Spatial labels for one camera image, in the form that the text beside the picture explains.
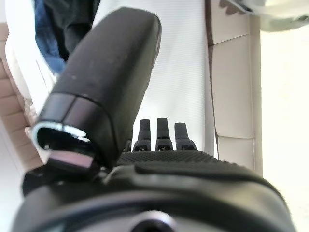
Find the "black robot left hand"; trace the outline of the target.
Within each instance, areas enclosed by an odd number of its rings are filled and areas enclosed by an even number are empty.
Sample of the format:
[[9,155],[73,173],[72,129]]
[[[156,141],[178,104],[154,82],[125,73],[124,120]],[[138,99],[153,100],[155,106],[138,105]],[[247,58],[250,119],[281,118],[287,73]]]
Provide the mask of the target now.
[[132,129],[161,40],[159,18],[123,7],[69,57],[31,139],[48,150],[27,171],[14,232],[293,232],[288,206],[263,177],[198,151],[184,123]]

